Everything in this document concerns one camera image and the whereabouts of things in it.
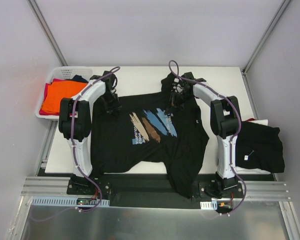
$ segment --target plastic basket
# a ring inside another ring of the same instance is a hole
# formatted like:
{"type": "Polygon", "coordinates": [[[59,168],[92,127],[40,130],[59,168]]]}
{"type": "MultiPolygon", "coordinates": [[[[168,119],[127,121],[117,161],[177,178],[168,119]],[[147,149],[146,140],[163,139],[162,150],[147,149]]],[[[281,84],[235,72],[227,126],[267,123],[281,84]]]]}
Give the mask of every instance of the plastic basket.
{"type": "Polygon", "coordinates": [[[41,95],[39,97],[36,110],[35,110],[35,115],[38,118],[42,119],[50,119],[50,120],[59,120],[59,116],[55,115],[41,115],[39,114],[39,111],[41,109],[42,103],[44,102],[44,92],[45,92],[45,85],[46,83],[51,83],[53,79],[72,79],[75,75],[80,75],[84,79],[88,80],[91,78],[93,75],[93,69],[91,67],[87,66],[61,66],[61,67],[56,67],[53,69],[53,71],[50,73],[49,77],[46,79],[44,86],[42,88],[41,95]]]}

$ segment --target orange clothing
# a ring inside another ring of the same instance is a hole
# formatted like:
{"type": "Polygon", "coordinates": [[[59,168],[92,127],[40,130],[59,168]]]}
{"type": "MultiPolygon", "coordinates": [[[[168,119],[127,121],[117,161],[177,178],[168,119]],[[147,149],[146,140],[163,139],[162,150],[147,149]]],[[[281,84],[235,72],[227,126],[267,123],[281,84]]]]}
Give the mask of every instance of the orange clothing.
{"type": "Polygon", "coordinates": [[[41,109],[49,114],[60,112],[60,102],[63,98],[71,98],[86,87],[87,83],[76,81],[54,81],[47,88],[47,96],[41,109]]]}

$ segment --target gray floor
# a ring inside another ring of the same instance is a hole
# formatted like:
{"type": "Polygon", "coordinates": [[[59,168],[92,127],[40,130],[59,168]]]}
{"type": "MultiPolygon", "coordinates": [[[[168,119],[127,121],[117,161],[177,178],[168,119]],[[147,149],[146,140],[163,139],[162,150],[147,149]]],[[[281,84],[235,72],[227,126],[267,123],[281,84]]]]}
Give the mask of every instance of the gray floor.
{"type": "MultiPolygon", "coordinates": [[[[64,207],[32,206],[35,219],[64,207]]],[[[214,211],[97,208],[70,209],[50,220],[27,220],[24,240],[285,240],[289,239],[277,202],[244,202],[238,211],[218,216],[214,211]]]]}

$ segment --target white wall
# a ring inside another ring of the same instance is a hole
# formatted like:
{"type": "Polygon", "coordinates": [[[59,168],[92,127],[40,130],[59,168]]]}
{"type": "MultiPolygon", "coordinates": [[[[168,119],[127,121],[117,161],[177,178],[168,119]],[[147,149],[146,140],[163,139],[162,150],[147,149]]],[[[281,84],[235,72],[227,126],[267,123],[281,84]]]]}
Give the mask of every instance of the white wall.
{"type": "Polygon", "coordinates": [[[69,65],[243,68],[282,0],[37,0],[69,65]]]}
{"type": "Polygon", "coordinates": [[[35,106],[58,65],[27,1],[0,0],[0,240],[38,164],[49,122],[35,117],[35,106]]]}
{"type": "Polygon", "coordinates": [[[261,119],[279,126],[285,173],[300,221],[300,0],[293,0],[248,72],[261,119]]]}

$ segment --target blue stripe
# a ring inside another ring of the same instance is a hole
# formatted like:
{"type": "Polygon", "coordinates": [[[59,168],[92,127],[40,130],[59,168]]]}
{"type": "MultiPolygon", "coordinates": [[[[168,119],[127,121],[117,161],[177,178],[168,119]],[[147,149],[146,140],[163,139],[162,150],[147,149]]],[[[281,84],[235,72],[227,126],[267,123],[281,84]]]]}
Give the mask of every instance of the blue stripe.
{"type": "Polygon", "coordinates": [[[156,115],[154,115],[151,111],[143,110],[143,112],[146,115],[146,118],[153,126],[155,126],[162,134],[168,135],[165,126],[160,122],[156,115]]]}
{"type": "Polygon", "coordinates": [[[166,129],[168,129],[169,133],[173,136],[177,136],[177,132],[175,129],[175,126],[172,124],[172,121],[169,119],[169,117],[165,114],[164,111],[162,111],[160,108],[157,108],[157,115],[161,119],[161,121],[164,123],[166,129]]]}

